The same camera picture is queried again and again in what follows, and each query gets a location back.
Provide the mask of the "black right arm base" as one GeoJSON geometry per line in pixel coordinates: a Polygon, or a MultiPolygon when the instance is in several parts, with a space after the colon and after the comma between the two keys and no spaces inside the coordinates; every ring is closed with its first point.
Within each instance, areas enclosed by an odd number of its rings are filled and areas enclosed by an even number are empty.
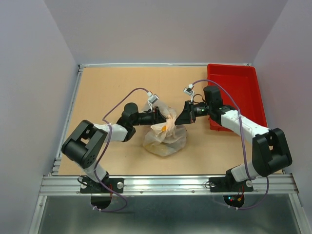
{"type": "Polygon", "coordinates": [[[209,187],[212,193],[231,193],[231,192],[252,192],[253,186],[248,187],[246,180],[237,182],[233,178],[228,176],[217,176],[209,178],[209,187]]]}

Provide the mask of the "white plastic bag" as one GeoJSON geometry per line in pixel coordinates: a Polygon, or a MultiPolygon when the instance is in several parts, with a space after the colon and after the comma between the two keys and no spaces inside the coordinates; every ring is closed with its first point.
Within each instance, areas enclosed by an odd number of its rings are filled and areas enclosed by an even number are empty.
{"type": "Polygon", "coordinates": [[[148,152],[161,157],[175,154],[186,146],[187,130],[184,125],[175,125],[177,113],[174,108],[160,100],[153,107],[160,109],[166,122],[151,125],[144,136],[142,146],[148,152]],[[161,131],[162,126],[167,126],[167,130],[161,131]]]}

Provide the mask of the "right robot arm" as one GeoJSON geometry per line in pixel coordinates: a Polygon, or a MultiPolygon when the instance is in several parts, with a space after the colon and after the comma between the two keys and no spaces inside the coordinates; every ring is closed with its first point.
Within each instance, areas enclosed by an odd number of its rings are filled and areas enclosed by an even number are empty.
{"type": "Polygon", "coordinates": [[[281,129],[261,126],[241,115],[237,108],[225,105],[218,86],[206,86],[203,91],[204,101],[198,104],[186,101],[175,124],[191,124],[197,117],[209,116],[252,146],[251,161],[245,159],[241,165],[229,169],[225,176],[210,180],[212,192],[236,192],[248,180],[257,176],[267,177],[292,164],[288,143],[281,129]]]}

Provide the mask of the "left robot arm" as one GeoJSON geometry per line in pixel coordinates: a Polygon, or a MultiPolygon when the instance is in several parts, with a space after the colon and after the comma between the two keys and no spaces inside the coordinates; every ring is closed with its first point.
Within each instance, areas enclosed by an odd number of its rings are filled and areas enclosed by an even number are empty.
{"type": "Polygon", "coordinates": [[[97,162],[102,146],[108,146],[109,141],[129,141],[136,132],[135,126],[165,121],[158,107],[140,113],[138,106],[131,102],[124,106],[116,124],[97,127],[83,120],[65,140],[61,152],[85,172],[97,192],[104,192],[108,188],[109,173],[97,162]]]}

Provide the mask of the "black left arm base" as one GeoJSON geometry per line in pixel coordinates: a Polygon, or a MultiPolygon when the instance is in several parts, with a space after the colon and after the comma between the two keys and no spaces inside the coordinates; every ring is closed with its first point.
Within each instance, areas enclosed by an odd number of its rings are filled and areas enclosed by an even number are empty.
{"type": "MultiPolygon", "coordinates": [[[[87,176],[79,176],[77,181],[80,183],[81,194],[107,194],[110,193],[99,182],[94,182],[87,176]]],[[[124,178],[111,177],[107,181],[103,182],[108,188],[116,193],[123,193],[124,178]]]]}

